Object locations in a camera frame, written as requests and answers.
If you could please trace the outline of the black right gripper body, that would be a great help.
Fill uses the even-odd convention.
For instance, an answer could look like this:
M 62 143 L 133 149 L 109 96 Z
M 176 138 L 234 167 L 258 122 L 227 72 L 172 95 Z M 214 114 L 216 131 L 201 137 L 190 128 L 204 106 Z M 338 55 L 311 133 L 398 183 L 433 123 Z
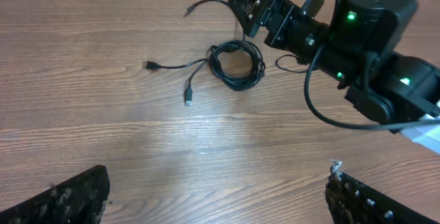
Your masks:
M 228 5 L 246 36 L 253 38 L 265 27 L 266 45 L 300 58 L 314 57 L 329 29 L 290 0 L 228 0 Z

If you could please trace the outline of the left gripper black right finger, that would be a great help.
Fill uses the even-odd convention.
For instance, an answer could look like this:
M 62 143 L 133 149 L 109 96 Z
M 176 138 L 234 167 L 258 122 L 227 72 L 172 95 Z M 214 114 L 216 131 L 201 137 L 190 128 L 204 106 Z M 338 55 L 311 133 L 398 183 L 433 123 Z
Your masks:
M 325 199 L 334 223 L 438 224 L 342 172 L 342 161 L 331 162 Z

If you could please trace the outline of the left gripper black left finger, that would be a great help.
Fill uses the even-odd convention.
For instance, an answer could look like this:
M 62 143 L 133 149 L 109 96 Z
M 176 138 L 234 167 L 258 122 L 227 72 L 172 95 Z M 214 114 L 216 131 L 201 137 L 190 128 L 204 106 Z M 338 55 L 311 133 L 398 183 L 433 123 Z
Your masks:
M 4 224 L 99 224 L 110 192 L 107 168 L 94 166 L 1 212 Z

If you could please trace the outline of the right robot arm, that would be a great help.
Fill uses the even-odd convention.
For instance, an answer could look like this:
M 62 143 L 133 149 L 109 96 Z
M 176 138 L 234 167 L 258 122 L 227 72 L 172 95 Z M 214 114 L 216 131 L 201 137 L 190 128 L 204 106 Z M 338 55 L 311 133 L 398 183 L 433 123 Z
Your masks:
M 395 51 L 417 0 L 335 0 L 330 23 L 316 15 L 325 0 L 228 0 L 247 36 L 291 52 L 307 75 L 320 70 L 369 119 L 365 129 L 401 133 L 439 151 L 439 68 Z

